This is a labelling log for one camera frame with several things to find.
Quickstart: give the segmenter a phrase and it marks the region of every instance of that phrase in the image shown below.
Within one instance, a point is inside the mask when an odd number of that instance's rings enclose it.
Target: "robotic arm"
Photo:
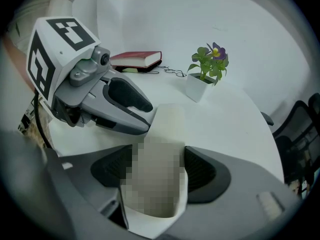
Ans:
[[[151,112],[145,94],[113,70],[110,51],[74,17],[39,18],[27,55],[27,74],[52,114],[69,126],[96,125],[132,135],[150,124],[129,107]]]

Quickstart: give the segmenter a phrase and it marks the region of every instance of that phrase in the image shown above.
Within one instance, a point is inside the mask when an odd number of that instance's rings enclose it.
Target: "book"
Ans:
[[[148,68],[162,59],[161,51],[128,51],[110,58],[112,66]]]

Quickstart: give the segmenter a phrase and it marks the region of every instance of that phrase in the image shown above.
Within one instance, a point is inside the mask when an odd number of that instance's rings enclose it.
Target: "purple flower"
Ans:
[[[210,45],[207,43],[209,46],[210,50],[212,51],[212,58],[214,60],[224,60],[226,58],[226,49],[221,48],[219,45],[217,45],[215,42],[212,44],[212,48]]]
[[[209,49],[207,47],[205,47],[205,55],[208,55],[210,53]],[[197,62],[198,60],[196,58],[192,58],[193,62]]]

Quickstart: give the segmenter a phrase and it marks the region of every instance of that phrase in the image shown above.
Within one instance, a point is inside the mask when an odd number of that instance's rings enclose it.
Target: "black cable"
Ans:
[[[50,145],[44,130],[42,129],[41,122],[40,122],[40,117],[39,117],[39,109],[38,109],[38,99],[39,99],[39,93],[37,90],[34,90],[34,118],[35,118],[35,123],[36,126],[38,127],[39,133],[46,145],[47,148],[52,149],[52,146]]]

